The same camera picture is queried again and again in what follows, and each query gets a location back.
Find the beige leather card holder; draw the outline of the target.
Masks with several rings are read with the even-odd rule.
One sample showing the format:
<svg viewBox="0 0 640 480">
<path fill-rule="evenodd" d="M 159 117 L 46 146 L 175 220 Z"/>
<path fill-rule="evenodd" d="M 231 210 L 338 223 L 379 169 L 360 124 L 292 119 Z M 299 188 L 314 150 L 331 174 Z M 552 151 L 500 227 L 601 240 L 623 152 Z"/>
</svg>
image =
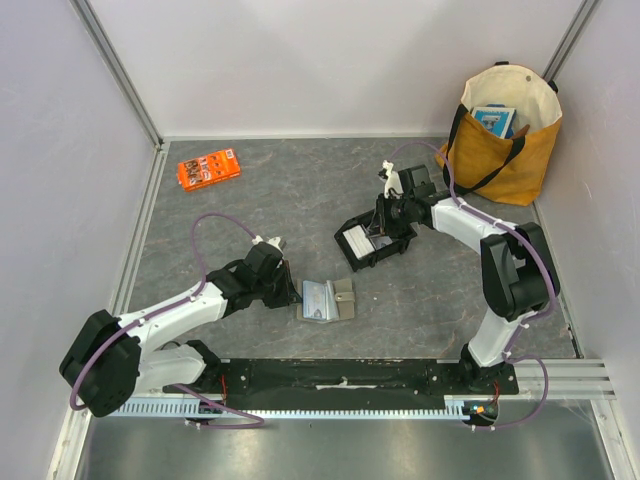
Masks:
<svg viewBox="0 0 640 480">
<path fill-rule="evenodd" d="M 356 296 L 350 278 L 324 283 L 297 280 L 296 291 L 302 299 L 296 311 L 300 321 L 326 324 L 352 320 L 356 316 Z"/>
</svg>

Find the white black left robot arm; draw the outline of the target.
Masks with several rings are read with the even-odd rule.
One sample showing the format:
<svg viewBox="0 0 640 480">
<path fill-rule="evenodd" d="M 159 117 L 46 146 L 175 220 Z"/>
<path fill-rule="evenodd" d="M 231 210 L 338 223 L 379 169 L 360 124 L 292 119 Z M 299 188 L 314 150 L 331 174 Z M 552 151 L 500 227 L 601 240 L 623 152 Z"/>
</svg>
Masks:
<svg viewBox="0 0 640 480">
<path fill-rule="evenodd" d="M 245 258 L 152 307 L 119 317 L 99 310 L 87 318 L 59 366 L 71 388 L 70 406 L 105 417 L 154 388 L 189 384 L 210 392 L 220 380 L 213 354 L 198 342 L 174 350 L 167 343 L 255 301 L 275 309 L 299 300 L 281 240 L 272 238 L 254 241 Z"/>
</svg>

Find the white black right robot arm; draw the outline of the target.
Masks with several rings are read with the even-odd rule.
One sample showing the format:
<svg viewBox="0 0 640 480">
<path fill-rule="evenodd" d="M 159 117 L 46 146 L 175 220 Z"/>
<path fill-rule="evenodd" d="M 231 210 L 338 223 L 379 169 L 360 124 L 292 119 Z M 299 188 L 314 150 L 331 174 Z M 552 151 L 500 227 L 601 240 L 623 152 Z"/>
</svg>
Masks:
<svg viewBox="0 0 640 480">
<path fill-rule="evenodd" d="M 421 224 L 480 256 L 487 312 L 461 351 L 457 377 L 465 391 L 481 393 L 510 358 L 516 334 L 559 294 L 541 227 L 504 222 L 448 191 L 438 192 L 424 165 L 397 171 L 385 161 L 379 177 L 384 191 L 376 199 L 371 233 L 398 238 L 411 224 Z"/>
</svg>

